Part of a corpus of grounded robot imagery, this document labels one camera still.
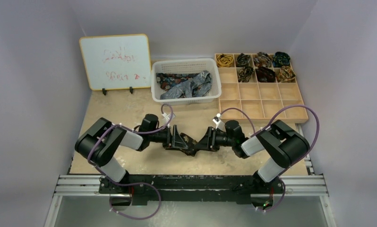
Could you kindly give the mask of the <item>black floral tie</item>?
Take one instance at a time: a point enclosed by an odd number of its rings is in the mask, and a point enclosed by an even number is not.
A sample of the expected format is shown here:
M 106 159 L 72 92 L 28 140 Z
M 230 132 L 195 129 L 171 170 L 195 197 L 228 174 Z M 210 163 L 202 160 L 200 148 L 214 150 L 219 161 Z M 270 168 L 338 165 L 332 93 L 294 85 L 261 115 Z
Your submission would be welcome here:
M 198 149 L 195 149 L 197 141 L 185 133 L 180 133 L 181 138 L 185 141 L 187 148 L 181 149 L 181 152 L 187 156 L 194 157 L 198 152 Z

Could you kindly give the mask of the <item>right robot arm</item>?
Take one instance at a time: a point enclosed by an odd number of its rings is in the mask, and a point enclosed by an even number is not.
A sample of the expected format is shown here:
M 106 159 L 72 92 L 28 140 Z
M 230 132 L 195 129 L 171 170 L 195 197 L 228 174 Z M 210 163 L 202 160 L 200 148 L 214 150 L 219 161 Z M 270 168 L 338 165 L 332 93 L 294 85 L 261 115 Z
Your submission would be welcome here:
M 194 150 L 218 151 L 220 147 L 231 147 L 243 159 L 265 150 L 270 158 L 254 173 L 253 185 L 258 192 L 270 189 L 275 178 L 310 150 L 309 142 L 281 120 L 251 138 L 244 135 L 236 120 L 227 121 L 224 127 L 224 131 L 209 127 Z

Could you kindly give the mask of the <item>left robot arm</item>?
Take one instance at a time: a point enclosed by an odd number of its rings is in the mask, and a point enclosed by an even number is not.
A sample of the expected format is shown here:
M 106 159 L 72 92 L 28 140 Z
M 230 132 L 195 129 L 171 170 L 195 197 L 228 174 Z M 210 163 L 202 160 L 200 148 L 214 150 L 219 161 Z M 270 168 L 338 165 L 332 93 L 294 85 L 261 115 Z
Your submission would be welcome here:
M 130 182 L 128 171 L 114 157 L 119 146 L 142 151 L 154 142 L 161 143 L 166 150 L 186 151 L 189 148 L 175 125 L 158 128 L 158 124 L 159 119 L 154 114 L 145 115 L 138 131 L 100 118 L 80 136 L 74 149 L 111 180 L 111 188 L 116 193 L 124 193 Z

